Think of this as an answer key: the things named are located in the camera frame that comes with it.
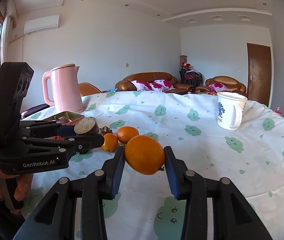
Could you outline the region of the person's left hand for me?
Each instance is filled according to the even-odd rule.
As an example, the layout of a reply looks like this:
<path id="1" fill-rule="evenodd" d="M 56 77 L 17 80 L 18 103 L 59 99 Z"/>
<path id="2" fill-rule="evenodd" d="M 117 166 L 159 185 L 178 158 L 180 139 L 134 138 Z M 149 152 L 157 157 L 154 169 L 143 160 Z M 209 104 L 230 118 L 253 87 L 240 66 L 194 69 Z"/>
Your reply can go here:
<path id="1" fill-rule="evenodd" d="M 5 182 L 13 181 L 13 185 L 15 185 L 14 198 L 17 201 L 23 200 L 30 193 L 32 180 L 33 174 L 6 175 L 0 170 L 0 199 L 3 199 L 3 186 Z"/>

